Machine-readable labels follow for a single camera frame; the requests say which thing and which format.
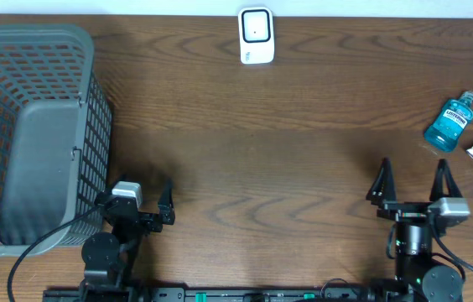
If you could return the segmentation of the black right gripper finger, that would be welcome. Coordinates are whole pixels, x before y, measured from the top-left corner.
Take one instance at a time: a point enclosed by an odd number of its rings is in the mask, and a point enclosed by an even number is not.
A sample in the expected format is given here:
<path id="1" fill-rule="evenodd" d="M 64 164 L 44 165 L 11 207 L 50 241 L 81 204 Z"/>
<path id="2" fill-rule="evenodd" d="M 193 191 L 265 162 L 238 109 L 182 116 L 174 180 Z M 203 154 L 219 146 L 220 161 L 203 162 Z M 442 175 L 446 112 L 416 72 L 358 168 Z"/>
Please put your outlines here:
<path id="1" fill-rule="evenodd" d="M 463 195 L 454 181 L 447 160 L 441 159 L 435 170 L 429 200 L 434 202 L 444 197 L 462 198 Z"/>
<path id="2" fill-rule="evenodd" d="M 374 206 L 384 206 L 386 203 L 397 201 L 392 164 L 388 158 L 382 160 L 377 177 L 366 194 L 366 200 Z"/>

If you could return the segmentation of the blue mouthwash bottle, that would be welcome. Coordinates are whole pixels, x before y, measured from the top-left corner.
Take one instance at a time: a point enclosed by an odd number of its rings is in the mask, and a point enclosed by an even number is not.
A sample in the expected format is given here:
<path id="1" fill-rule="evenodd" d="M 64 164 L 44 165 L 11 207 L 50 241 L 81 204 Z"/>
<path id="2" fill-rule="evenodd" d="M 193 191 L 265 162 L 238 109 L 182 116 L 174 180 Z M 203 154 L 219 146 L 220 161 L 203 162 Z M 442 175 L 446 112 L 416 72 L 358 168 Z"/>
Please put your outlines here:
<path id="1" fill-rule="evenodd" d="M 472 103 L 473 91 L 465 91 L 459 98 L 449 99 L 424 132 L 425 140 L 443 152 L 452 152 L 473 120 Z"/>

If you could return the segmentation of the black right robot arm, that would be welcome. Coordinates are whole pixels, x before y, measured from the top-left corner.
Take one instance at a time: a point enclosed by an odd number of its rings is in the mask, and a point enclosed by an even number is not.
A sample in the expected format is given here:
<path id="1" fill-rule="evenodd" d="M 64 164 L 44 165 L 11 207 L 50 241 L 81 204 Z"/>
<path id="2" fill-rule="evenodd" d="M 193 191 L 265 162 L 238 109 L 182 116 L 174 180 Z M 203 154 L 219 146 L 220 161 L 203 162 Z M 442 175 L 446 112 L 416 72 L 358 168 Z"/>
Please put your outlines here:
<path id="1" fill-rule="evenodd" d="M 393 279 L 370 283 L 370 301 L 461 301 L 465 270 L 457 260 L 433 251 L 433 243 L 449 227 L 470 215 L 450 172 L 441 159 L 427 202 L 400 202 L 397 199 L 392 164 L 382 160 L 377 177 L 366 194 L 377 207 L 377 216 L 393 222 L 386 251 L 395 261 Z"/>

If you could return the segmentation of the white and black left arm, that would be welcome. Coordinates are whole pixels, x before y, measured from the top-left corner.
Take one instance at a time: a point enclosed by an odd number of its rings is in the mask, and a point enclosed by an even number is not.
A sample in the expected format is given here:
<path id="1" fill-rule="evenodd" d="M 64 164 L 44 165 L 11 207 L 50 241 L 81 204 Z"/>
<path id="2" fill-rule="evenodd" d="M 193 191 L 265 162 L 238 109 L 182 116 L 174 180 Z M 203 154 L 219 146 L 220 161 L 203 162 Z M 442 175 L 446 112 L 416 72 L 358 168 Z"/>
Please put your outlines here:
<path id="1" fill-rule="evenodd" d="M 98 232 L 83 244 L 81 301 L 150 300 L 148 290 L 131 280 L 131 275 L 143 239 L 174 224 L 172 189 L 169 180 L 159 197 L 157 213 L 140 211 L 143 195 L 138 183 L 120 180 L 97 196 L 96 208 L 112 230 Z"/>

